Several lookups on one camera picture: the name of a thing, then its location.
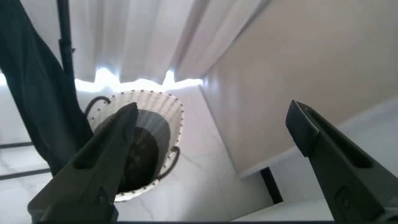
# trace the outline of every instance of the white laundry basket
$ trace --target white laundry basket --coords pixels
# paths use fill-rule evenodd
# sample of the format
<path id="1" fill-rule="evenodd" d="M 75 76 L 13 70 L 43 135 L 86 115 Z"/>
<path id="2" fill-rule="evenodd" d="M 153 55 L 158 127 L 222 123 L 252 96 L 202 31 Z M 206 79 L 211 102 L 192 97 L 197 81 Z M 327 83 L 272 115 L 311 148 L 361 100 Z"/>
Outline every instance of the white laundry basket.
<path id="1" fill-rule="evenodd" d="M 107 99 L 103 96 L 95 98 L 89 104 L 86 114 L 90 111 L 96 100 L 106 100 L 102 108 L 97 109 L 88 117 L 91 129 L 95 131 L 106 118 L 112 116 L 123 106 L 136 102 L 139 109 L 137 127 L 145 128 L 156 139 L 159 146 L 159 159 L 153 181 L 137 190 L 117 194 L 115 202 L 130 200 L 152 188 L 164 178 L 178 160 L 180 149 L 178 148 L 183 129 L 184 110 L 181 102 L 175 96 L 145 90 L 131 90 L 122 92 L 117 96 Z"/>

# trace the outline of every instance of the sheer curtain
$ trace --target sheer curtain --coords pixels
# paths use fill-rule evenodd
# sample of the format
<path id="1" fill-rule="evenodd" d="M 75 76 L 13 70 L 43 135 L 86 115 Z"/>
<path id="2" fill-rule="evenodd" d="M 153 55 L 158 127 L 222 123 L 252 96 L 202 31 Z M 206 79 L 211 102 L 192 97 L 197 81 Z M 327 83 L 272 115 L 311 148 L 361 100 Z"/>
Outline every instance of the sheer curtain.
<path id="1" fill-rule="evenodd" d="M 21 0 L 60 60 L 55 0 Z M 69 0 L 76 78 L 105 67 L 120 82 L 200 78 L 228 48 L 262 0 Z"/>

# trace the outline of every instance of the laundry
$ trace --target laundry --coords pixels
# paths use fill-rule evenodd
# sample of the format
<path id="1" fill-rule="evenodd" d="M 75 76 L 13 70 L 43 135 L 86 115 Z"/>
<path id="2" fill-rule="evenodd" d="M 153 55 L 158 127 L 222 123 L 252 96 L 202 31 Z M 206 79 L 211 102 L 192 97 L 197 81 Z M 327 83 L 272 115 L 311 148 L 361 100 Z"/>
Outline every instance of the laundry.
<path id="1" fill-rule="evenodd" d="M 37 152 L 53 175 L 93 136 L 67 75 L 22 4 L 0 1 L 0 68 Z"/>

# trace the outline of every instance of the white curtain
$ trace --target white curtain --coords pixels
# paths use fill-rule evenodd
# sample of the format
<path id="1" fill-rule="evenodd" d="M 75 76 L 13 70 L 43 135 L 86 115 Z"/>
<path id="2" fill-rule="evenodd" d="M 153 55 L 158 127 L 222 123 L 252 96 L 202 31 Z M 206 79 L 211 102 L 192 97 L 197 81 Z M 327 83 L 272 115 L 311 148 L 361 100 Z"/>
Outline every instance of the white curtain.
<path id="1" fill-rule="evenodd" d="M 55 0 L 21 0 L 60 60 Z M 93 82 L 106 67 L 121 82 L 200 78 L 262 0 L 69 0 L 75 76 Z"/>

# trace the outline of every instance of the white marble floor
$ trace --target white marble floor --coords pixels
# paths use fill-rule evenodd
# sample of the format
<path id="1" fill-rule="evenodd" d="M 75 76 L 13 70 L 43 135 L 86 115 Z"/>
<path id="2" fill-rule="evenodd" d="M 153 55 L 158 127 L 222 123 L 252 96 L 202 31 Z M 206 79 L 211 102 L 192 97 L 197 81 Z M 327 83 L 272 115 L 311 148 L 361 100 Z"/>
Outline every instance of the white marble floor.
<path id="1" fill-rule="evenodd" d="M 185 108 L 181 156 L 157 187 L 116 204 L 120 221 L 224 221 L 272 205 L 260 174 L 239 179 L 198 86 L 170 90 Z M 0 222 L 29 222 L 26 205 L 50 174 L 0 181 Z"/>

